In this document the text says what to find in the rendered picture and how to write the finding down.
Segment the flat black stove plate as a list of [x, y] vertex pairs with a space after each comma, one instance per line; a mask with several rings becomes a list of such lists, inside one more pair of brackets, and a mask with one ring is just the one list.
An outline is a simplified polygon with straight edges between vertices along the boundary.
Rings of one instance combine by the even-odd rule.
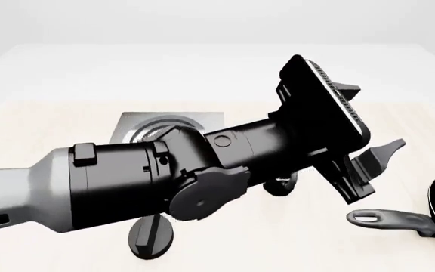
[[224, 128], [224, 113], [220, 112], [145, 112], [122, 113], [110, 144], [126, 144], [143, 140], [173, 125], [189, 126], [201, 134]]

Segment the black frying pan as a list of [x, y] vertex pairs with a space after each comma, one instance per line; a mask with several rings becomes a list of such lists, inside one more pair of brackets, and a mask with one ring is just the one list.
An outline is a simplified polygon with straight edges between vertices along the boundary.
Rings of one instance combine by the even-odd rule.
[[379, 230], [414, 230], [421, 237], [435, 238], [435, 179], [427, 192], [429, 215], [398, 210], [362, 209], [346, 215], [349, 223]]

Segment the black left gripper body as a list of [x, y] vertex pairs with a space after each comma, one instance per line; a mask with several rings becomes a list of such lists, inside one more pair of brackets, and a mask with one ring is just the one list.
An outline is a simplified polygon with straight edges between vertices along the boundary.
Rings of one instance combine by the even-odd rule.
[[354, 169], [350, 153], [365, 147], [370, 130], [334, 82], [312, 60], [296, 54], [279, 72], [276, 92], [284, 122], [300, 158], [313, 166], [348, 204], [375, 190]]

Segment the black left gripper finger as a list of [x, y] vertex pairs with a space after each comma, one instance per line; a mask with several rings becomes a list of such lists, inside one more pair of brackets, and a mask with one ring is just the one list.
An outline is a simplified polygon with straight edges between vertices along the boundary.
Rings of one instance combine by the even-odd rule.
[[400, 138], [380, 147], [370, 147], [352, 159], [352, 165], [362, 182], [370, 182], [380, 176], [386, 169], [390, 158], [396, 151], [406, 145]]
[[358, 85], [348, 85], [338, 82], [333, 82], [333, 84], [347, 101], [352, 101], [361, 91], [361, 87]]

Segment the round black stove knob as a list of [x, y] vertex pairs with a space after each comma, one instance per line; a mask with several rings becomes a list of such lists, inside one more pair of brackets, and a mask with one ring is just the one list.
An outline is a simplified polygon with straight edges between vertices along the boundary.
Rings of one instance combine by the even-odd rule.
[[164, 255], [174, 240], [171, 222], [162, 215], [138, 219], [128, 233], [128, 246], [139, 259], [153, 260]]

